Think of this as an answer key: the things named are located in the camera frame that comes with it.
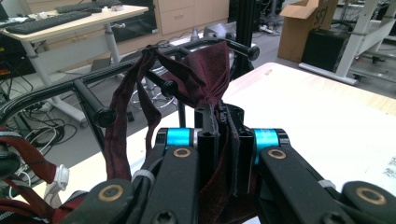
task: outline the black keyboard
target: black keyboard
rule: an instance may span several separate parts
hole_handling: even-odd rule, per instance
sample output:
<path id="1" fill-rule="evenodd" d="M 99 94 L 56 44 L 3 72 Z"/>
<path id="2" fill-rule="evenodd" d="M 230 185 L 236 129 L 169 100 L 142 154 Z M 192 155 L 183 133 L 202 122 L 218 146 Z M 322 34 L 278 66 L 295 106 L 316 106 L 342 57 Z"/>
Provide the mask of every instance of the black keyboard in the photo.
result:
<path id="1" fill-rule="evenodd" d="M 117 0 L 98 0 L 96 2 L 80 3 L 75 5 L 56 7 L 55 10 L 58 13 L 67 13 L 71 11 L 83 11 L 91 7 L 112 7 L 116 5 L 122 5 L 122 2 Z"/>
<path id="2" fill-rule="evenodd" d="M 76 21 L 91 16 L 91 12 L 74 11 L 58 16 L 48 17 L 41 21 L 30 21 L 19 25 L 9 26 L 6 30 L 13 34 L 29 35 L 70 21 Z"/>

